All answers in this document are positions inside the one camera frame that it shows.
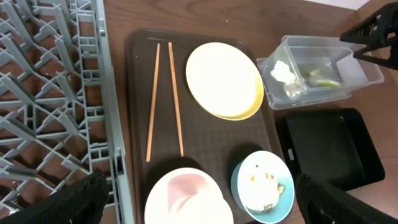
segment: wooden table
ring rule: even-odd
[[[284,35],[340,36],[386,2],[389,1],[373,0],[356,12],[300,0],[105,0],[130,181],[132,164],[124,49],[131,32],[162,29],[229,37],[246,43],[254,56],[259,58],[269,56]],[[392,72],[384,68],[382,71],[386,79],[383,84],[358,90],[347,100],[311,108],[359,110],[385,168],[386,179],[350,193],[398,218],[398,88]],[[274,116],[278,118],[286,112],[274,111]],[[280,153],[280,147],[272,150]],[[286,223],[303,223],[297,204]]]

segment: clear plastic container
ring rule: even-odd
[[[377,65],[353,58],[353,52],[363,47],[337,37],[283,37],[269,58],[257,60],[270,107],[280,110],[340,100],[349,98],[354,90],[382,83],[384,77]],[[277,61],[288,65],[295,75],[299,96],[287,96],[284,83],[271,75]]]

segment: black plastic tray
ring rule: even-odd
[[[306,173],[342,190],[383,180],[384,169],[355,109],[299,111],[277,122],[292,175]]]
[[[167,43],[173,43],[175,72],[182,123],[185,157],[180,157],[170,75]],[[137,223],[144,223],[144,209],[154,184],[178,167],[196,167],[209,174],[219,185],[233,211],[234,223],[253,219],[235,203],[230,192],[233,169],[248,154],[271,151],[261,110],[269,112],[267,101],[252,117],[227,121],[206,112],[193,98],[185,78],[189,55],[199,45],[223,42],[235,46],[252,60],[249,49],[240,41],[177,32],[140,30],[127,44],[129,112],[132,132],[132,156]],[[157,44],[160,43],[159,77],[154,118],[151,162],[145,162],[149,111]]]

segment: yellow plate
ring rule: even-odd
[[[196,48],[187,62],[187,83],[193,97],[209,113],[242,120],[261,106],[264,87],[248,56],[223,43]]]

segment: wooden chopstick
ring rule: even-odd
[[[175,69],[174,69],[173,45],[171,42],[169,42],[169,56],[170,56],[170,69],[172,72],[175,119],[177,120],[178,141],[180,143],[181,156],[184,156],[184,148],[182,144],[182,132],[181,132],[180,105],[178,103],[177,81],[175,80]]]
[[[152,134],[154,132],[157,77],[159,74],[159,52],[160,52],[160,44],[157,44],[155,72],[154,72],[154,85],[152,87],[152,101],[150,103],[149,129],[148,129],[148,142],[147,142],[147,159],[146,159],[147,162],[150,161],[150,153],[152,150]]]

